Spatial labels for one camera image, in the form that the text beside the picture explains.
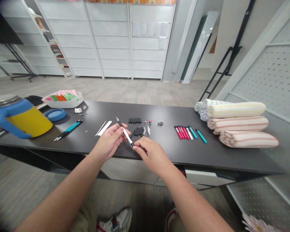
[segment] black table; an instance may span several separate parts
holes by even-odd
[[[67,116],[54,122],[49,132],[37,138],[22,140],[10,133],[4,135],[0,138],[0,153],[47,171],[54,167],[73,170],[100,138],[95,135],[105,121],[112,121],[113,125],[118,117],[128,124],[129,118],[141,118],[142,123],[128,124],[128,129],[133,132],[136,127],[147,128],[151,120],[150,138],[164,148],[174,164],[196,170],[236,173],[237,180],[283,173],[260,149],[234,149],[222,144],[193,108],[98,101],[84,101],[78,108],[87,111],[88,115],[79,116],[74,109],[65,109]],[[79,119],[83,120],[79,127],[61,141],[54,141]],[[163,126],[157,126],[158,121],[163,121]],[[180,140],[174,125],[198,128],[208,143],[204,144],[199,136],[196,140]],[[141,159],[127,142],[119,146],[114,157]]]

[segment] white basket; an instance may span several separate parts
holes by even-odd
[[[77,93],[77,97],[73,98],[72,100],[69,100],[69,101],[48,101],[48,100],[45,100],[45,98],[47,98],[48,96],[42,98],[42,101],[44,103],[46,103],[51,108],[64,108],[64,109],[75,108],[75,107],[79,106],[84,101],[82,93],[81,92],[76,92],[76,93]]]

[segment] red pen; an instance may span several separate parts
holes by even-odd
[[[179,131],[179,134],[181,135],[181,138],[184,139],[185,137],[184,137],[183,133],[181,132],[180,127],[178,125],[176,127]]]
[[[176,132],[177,132],[177,134],[178,134],[179,139],[182,140],[183,138],[182,138],[182,136],[180,135],[178,128],[177,128],[176,126],[174,126],[174,128],[175,128],[175,130],[176,130]]]
[[[183,127],[183,130],[184,130],[184,132],[185,132],[185,134],[186,134],[186,137],[187,137],[187,139],[190,139],[190,136],[188,135],[188,133],[187,133],[187,131],[186,131],[186,128],[185,128],[185,127]]]
[[[182,135],[183,135],[183,138],[184,138],[184,139],[187,139],[187,136],[186,136],[186,133],[184,132],[183,127],[182,127],[182,126],[179,126],[179,127],[180,127],[181,133],[182,133]]]

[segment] hand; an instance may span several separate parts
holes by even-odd
[[[99,156],[103,162],[111,158],[118,146],[127,140],[125,134],[123,133],[123,127],[120,127],[118,123],[108,128],[99,138],[97,144],[90,152],[95,156]]]
[[[133,150],[142,157],[148,168],[159,177],[161,177],[170,165],[173,165],[160,144],[147,137],[143,136],[137,140],[134,143]]]

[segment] table top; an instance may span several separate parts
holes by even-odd
[[[88,154],[100,138],[95,135],[105,121],[112,121],[111,125],[114,125],[118,117],[122,123],[128,124],[129,118],[141,118],[142,123],[130,123],[128,129],[133,132],[136,127],[147,128],[151,120],[149,138],[158,142],[175,164],[266,174],[284,172],[261,149],[235,149],[222,144],[218,136],[213,134],[213,130],[207,127],[207,123],[200,120],[194,108],[99,101],[84,101],[78,108],[87,111],[88,115],[79,116],[74,109],[65,109],[67,116],[54,122],[53,128],[47,133],[28,140],[8,133],[0,138],[0,145]],[[54,141],[79,119],[83,120],[80,126],[64,139]],[[157,126],[158,121],[163,121],[163,126]],[[180,140],[174,125],[198,128],[207,144],[199,136],[196,140]],[[132,141],[135,142],[139,138],[140,136],[133,136]],[[114,157],[141,159],[128,142],[123,142],[118,147]]]

